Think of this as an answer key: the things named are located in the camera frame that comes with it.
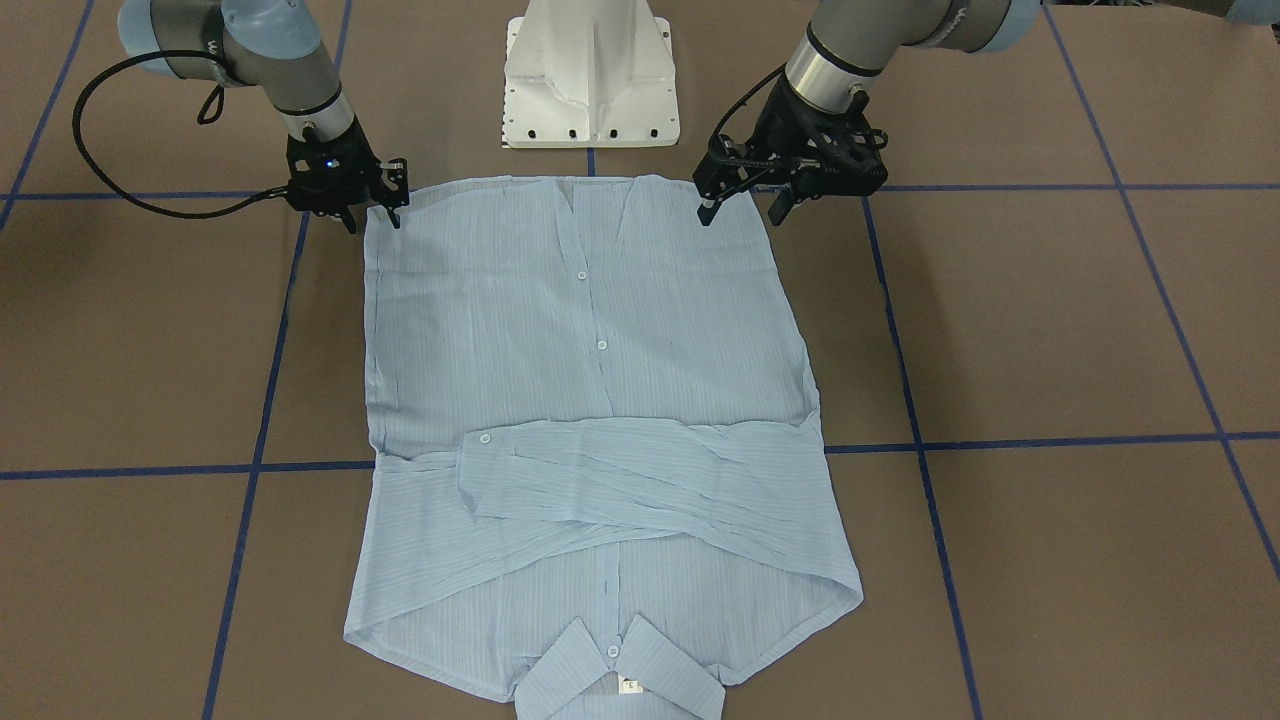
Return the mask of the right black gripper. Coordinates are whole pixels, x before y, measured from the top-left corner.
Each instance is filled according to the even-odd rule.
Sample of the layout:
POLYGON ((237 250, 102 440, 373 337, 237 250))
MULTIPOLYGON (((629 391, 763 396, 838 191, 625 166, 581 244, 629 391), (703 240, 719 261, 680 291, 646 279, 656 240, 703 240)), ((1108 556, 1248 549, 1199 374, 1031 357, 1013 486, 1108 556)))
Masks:
POLYGON ((348 234, 357 234, 351 208, 375 202, 394 229, 402 227, 398 211, 410 204, 407 161, 381 161, 364 129, 348 128, 330 140, 307 129, 302 138, 287 140, 285 161, 291 173, 285 201, 294 210, 332 213, 348 234))

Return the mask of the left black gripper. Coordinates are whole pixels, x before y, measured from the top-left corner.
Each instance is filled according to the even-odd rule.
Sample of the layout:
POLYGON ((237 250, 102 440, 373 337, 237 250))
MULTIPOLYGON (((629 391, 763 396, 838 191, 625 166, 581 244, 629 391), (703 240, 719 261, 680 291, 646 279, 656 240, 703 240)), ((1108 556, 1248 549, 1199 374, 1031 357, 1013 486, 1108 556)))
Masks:
POLYGON ((762 184, 788 191, 778 192, 768 209, 772 225, 782 225, 797 201, 877 192, 890 177, 881 156, 888 136, 867 120, 870 96, 864 88, 856 87, 850 100, 844 111, 815 109, 783 76, 767 76, 746 91, 710 132, 692 173, 701 225, 709 227, 736 193, 762 184), (751 136, 737 142, 724 127, 760 91, 768 97, 751 136))

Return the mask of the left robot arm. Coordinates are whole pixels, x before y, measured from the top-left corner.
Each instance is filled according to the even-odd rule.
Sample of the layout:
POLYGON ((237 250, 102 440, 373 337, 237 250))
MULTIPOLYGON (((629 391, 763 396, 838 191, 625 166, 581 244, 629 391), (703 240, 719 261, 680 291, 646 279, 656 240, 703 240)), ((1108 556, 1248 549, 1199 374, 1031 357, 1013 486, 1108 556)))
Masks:
POLYGON ((768 218, 780 225, 801 202, 865 199, 888 178, 888 140, 865 110, 897 50, 1000 53, 1038 17, 1037 1, 823 1, 790 59, 759 81, 767 100, 750 137, 719 122, 692 173, 698 219, 709 225, 733 196, 771 186, 768 218))

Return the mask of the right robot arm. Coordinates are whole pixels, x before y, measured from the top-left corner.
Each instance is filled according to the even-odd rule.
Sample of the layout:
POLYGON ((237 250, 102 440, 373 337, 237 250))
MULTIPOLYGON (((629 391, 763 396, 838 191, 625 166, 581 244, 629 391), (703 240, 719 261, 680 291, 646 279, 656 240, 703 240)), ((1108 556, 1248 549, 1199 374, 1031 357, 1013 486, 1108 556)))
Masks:
POLYGON ((264 199, 284 199, 357 229, 353 210, 383 208, 390 225, 410 205, 402 158, 380 160, 303 1, 125 1, 116 18, 129 59, 156 74, 201 79, 214 91, 198 114, 210 124, 229 88, 260 87, 282 118, 291 178, 264 199))

